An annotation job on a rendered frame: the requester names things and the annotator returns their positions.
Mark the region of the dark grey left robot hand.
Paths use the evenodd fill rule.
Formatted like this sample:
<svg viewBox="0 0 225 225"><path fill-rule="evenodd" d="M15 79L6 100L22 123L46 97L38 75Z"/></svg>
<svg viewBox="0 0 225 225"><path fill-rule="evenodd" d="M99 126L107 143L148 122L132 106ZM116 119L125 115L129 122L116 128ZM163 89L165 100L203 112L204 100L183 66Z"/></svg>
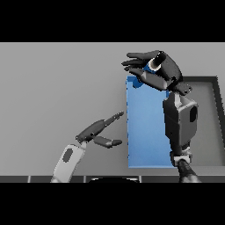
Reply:
<svg viewBox="0 0 225 225"><path fill-rule="evenodd" d="M109 125L111 125L115 120L118 120L124 113L118 112L114 114L108 120L98 120L87 128L84 129L80 134L76 136L76 140L83 144L84 142L88 143L90 141L94 141L95 144L105 147L112 148L113 146L118 146L122 143L122 140L111 140L105 138L103 136L99 136L99 134Z"/></svg>

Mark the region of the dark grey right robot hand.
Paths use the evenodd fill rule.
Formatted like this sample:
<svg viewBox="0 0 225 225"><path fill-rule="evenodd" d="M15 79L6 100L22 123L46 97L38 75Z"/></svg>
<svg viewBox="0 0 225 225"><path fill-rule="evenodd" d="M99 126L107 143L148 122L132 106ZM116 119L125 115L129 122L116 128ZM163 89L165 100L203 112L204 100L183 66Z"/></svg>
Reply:
<svg viewBox="0 0 225 225"><path fill-rule="evenodd" d="M185 96L192 91L192 87L184 82L180 68L164 51L154 50L147 53L127 53L129 61L124 61L122 65L125 67L125 71L128 71L132 75L134 75L131 72L132 69L149 71L147 63L150 59L155 58L160 52L165 54L166 59L161 64L161 68L156 74L166 82L166 89L164 91L173 91L179 93L181 96Z"/></svg>

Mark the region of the blue pipe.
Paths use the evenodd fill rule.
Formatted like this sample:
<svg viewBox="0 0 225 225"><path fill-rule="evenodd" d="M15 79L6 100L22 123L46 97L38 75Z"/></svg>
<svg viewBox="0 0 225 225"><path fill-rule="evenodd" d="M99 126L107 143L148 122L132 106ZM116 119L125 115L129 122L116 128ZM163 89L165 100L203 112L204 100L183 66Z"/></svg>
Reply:
<svg viewBox="0 0 225 225"><path fill-rule="evenodd" d="M165 90L165 80L156 74L165 59L165 54L160 52L155 58L150 59L147 63L149 71L143 69L132 69L131 72L136 76L136 80L133 81L133 87L139 88L143 84L146 84L160 91Z"/></svg>

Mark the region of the blue bin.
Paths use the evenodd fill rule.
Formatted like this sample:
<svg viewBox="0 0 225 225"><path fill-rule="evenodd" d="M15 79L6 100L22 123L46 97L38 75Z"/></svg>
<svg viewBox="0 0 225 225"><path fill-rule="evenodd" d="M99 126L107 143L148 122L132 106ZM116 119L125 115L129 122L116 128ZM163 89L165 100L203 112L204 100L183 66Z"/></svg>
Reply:
<svg viewBox="0 0 225 225"><path fill-rule="evenodd" d="M172 168L163 114L168 92L146 84L134 88L134 80L134 76L127 76L128 168Z"/></svg>

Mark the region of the dark grey bin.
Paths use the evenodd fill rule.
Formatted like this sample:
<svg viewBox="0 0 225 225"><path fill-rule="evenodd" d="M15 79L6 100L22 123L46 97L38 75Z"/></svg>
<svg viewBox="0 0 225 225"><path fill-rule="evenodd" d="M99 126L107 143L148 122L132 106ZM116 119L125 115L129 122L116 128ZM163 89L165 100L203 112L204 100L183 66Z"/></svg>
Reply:
<svg viewBox="0 0 225 225"><path fill-rule="evenodd" d="M198 104L197 131L191 139L191 165L223 166L224 114L217 79L215 76L185 76L184 82L192 87L192 91L184 97Z"/></svg>

